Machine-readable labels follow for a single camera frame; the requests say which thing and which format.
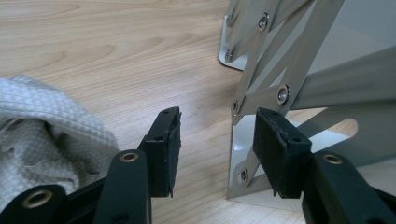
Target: silver metal frame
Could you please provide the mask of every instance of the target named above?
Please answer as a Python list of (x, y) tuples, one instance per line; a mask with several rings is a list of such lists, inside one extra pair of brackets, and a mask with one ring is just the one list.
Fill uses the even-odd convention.
[[(326, 150), (346, 156), (356, 166), (396, 158), (396, 43), (326, 69), (313, 69), (335, 20), (343, 19), (340, 12), (346, 10), (345, 2), (231, 2), (219, 57), (224, 64), (244, 70), (231, 108), (234, 128), (259, 106), (284, 116), (290, 110), (326, 107), (298, 129), (313, 137), (345, 119), (354, 119), (359, 125), (357, 133)], [(385, 4), (396, 7), (390, 1)], [(396, 39), (396, 30), (388, 35)], [(251, 143), (244, 148), (247, 155), (243, 159), (232, 150), (228, 197), (269, 189), (265, 174), (258, 172), (260, 163)]]

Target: wood grain surface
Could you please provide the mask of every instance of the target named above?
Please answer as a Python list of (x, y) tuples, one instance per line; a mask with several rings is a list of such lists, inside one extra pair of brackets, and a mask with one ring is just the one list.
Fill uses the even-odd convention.
[(230, 105), (241, 72), (218, 60), (229, 0), (1, 1), (0, 76), (25, 74), (137, 148), (158, 112), (180, 106), (175, 198), (154, 223), (304, 223), (301, 213), (226, 200)]

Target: bolt head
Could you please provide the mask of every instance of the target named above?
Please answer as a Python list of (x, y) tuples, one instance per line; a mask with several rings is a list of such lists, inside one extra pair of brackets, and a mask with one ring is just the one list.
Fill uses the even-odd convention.
[(268, 13), (264, 12), (259, 20), (259, 31), (263, 31), (265, 28), (267, 28), (269, 19), (270, 17)]
[(280, 105), (285, 105), (286, 102), (288, 101), (290, 96), (290, 89), (289, 86), (286, 84), (283, 84), (279, 87), (279, 90), (277, 91), (277, 103)]

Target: metal mount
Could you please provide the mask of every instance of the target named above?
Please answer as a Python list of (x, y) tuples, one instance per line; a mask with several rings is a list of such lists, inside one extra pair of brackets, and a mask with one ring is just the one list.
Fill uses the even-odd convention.
[[(299, 201), (287, 204), (266, 192), (271, 186), (252, 153), (258, 107), (281, 116), (322, 108), (295, 123), (313, 149), (346, 157), (370, 184), (396, 195), (394, 8), (393, 1), (231, 1), (219, 58), (243, 75), (231, 108), (229, 199), (300, 210)], [(224, 61), (226, 51), (232, 57)], [(353, 135), (328, 131), (347, 119), (357, 123)], [(238, 181), (243, 170), (248, 185)]]

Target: crumpled fabric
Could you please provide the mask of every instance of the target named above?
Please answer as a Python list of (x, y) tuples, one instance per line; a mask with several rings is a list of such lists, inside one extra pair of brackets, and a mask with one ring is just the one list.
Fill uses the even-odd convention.
[(0, 78), (0, 211), (22, 192), (67, 193), (106, 176), (117, 141), (61, 91), (32, 78)]

